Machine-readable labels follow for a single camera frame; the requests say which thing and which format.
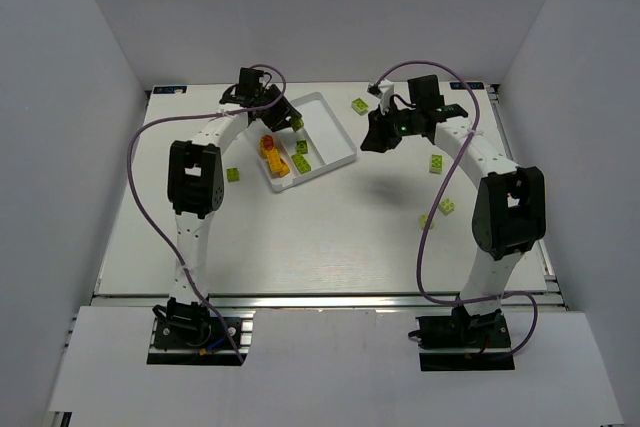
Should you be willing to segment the yellow round butterfly lego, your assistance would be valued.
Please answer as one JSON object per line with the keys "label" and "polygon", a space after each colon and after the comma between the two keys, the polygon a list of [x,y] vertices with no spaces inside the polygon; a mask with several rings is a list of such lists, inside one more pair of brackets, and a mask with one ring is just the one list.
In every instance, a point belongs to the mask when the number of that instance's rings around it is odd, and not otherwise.
{"label": "yellow round butterfly lego", "polygon": [[276,149],[275,140],[271,135],[264,135],[259,141],[260,152],[263,156],[267,156]]}

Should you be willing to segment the green 2x2 lego upturned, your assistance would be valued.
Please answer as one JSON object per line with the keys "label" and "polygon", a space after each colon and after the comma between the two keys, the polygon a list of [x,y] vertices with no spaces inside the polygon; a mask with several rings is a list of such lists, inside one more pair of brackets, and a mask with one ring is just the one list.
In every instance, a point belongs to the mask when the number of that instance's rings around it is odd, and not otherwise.
{"label": "green 2x2 lego upturned", "polygon": [[306,140],[297,140],[296,141],[296,152],[301,154],[307,154],[309,151],[308,144]]}

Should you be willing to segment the yellow 2x4 lego brick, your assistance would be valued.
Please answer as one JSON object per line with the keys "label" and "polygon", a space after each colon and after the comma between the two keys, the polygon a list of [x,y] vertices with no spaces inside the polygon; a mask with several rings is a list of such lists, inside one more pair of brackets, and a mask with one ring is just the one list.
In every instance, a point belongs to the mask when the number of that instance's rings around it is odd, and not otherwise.
{"label": "yellow 2x4 lego brick", "polygon": [[276,175],[276,171],[284,164],[287,164],[283,158],[279,150],[276,148],[274,151],[270,152],[267,156],[264,156],[267,166],[271,176],[278,177]]}

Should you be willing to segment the green 2x4 lego brick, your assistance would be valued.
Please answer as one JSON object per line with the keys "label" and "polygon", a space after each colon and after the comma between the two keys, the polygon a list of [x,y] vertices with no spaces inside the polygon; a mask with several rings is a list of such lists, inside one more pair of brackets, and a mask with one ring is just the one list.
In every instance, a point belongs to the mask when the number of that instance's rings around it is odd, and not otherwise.
{"label": "green 2x4 lego brick", "polygon": [[301,153],[295,153],[291,156],[291,160],[300,175],[309,173],[312,168],[306,157]]}

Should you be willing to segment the yellow sloped printed lego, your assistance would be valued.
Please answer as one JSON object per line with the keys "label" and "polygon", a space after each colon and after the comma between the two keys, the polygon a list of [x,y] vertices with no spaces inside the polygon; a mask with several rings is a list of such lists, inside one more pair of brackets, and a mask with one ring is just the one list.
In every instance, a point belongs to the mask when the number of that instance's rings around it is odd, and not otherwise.
{"label": "yellow sloped printed lego", "polygon": [[285,177],[290,173],[290,168],[287,164],[282,165],[277,171],[276,175],[280,178]]}

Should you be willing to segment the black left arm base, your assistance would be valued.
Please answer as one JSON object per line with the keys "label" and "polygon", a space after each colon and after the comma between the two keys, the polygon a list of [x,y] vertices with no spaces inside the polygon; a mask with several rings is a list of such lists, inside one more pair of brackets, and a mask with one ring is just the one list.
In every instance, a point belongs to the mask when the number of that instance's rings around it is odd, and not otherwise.
{"label": "black left arm base", "polygon": [[156,366],[233,366],[246,359],[250,343],[247,318],[220,319],[198,302],[171,298],[152,308],[154,323],[146,363]]}

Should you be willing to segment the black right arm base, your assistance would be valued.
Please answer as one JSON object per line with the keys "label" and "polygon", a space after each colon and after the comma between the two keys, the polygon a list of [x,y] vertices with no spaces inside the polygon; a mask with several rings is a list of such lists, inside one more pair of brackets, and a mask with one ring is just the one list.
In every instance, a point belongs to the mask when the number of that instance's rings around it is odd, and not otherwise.
{"label": "black right arm base", "polygon": [[419,347],[422,372],[513,371],[514,354],[503,313],[469,317],[462,308],[416,318],[407,336]]}

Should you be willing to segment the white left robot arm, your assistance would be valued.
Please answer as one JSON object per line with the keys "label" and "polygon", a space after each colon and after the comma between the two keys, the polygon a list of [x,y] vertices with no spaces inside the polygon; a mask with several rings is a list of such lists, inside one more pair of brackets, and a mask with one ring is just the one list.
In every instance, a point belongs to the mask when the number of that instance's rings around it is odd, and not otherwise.
{"label": "white left robot arm", "polygon": [[173,302],[199,305],[208,297],[207,250],[210,226],[224,199],[223,154],[255,122],[271,132],[304,126],[302,114],[284,96],[285,87],[271,81],[276,72],[265,64],[241,68],[238,81],[220,99],[238,112],[219,111],[190,139],[170,147],[167,191],[179,254],[169,294]]}

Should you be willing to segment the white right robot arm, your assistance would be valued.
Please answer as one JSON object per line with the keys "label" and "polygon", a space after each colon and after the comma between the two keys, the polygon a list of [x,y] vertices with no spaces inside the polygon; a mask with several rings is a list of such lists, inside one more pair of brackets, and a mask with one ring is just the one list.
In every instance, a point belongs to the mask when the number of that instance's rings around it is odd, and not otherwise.
{"label": "white right robot arm", "polygon": [[404,108],[396,105],[392,82],[368,87],[379,104],[368,114],[361,149],[384,153],[405,137],[420,136],[458,162],[477,189],[471,229],[478,246],[460,304],[470,317],[492,316],[515,265],[545,235],[544,176],[500,154],[460,105],[445,102],[435,75],[411,79],[408,87]]}

